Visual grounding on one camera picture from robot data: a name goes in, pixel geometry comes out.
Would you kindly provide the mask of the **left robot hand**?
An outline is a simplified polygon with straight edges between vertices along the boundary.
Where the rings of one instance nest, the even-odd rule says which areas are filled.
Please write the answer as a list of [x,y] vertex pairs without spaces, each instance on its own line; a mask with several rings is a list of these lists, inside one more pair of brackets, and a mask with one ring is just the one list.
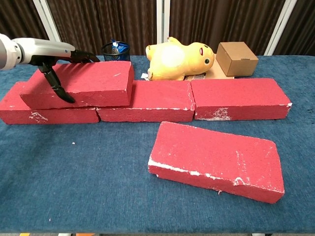
[[75,99],[64,90],[53,66],[59,60],[70,63],[100,61],[95,54],[77,50],[73,45],[65,42],[37,38],[15,38],[12,41],[21,49],[20,63],[37,66],[55,94],[67,103],[74,103]]

